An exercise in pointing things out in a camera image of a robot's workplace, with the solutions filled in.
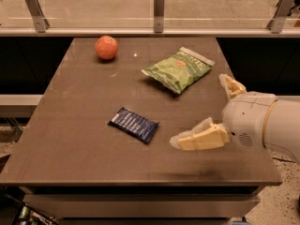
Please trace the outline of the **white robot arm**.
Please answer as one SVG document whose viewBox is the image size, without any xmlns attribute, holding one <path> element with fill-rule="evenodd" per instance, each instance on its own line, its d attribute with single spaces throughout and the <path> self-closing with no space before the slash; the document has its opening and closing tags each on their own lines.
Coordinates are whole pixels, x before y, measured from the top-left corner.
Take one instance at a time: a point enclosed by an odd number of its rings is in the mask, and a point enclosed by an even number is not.
<svg viewBox="0 0 300 225">
<path fill-rule="evenodd" d="M 194 151 L 219 148 L 229 142 L 255 145 L 300 163 L 300 102 L 249 92 L 227 74 L 221 74 L 219 81 L 228 98 L 222 122 L 216 124 L 208 117 L 193 129 L 171 137 L 171 146 Z"/>
</svg>

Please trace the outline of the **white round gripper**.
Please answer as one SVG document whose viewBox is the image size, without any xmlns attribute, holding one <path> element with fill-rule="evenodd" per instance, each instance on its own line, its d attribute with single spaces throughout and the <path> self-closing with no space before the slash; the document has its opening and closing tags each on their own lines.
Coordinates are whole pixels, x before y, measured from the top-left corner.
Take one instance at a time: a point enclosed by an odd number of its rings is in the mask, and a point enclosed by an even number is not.
<svg viewBox="0 0 300 225">
<path fill-rule="evenodd" d="M 171 137 L 170 144 L 175 149 L 214 149 L 224 146 L 230 138 L 233 143 L 245 147 L 263 146 L 263 129 L 277 97 L 259 92 L 246 93 L 246 87 L 231 76 L 220 74 L 218 77 L 230 99 L 222 111 L 224 126 L 208 117 L 192 130 Z"/>
</svg>

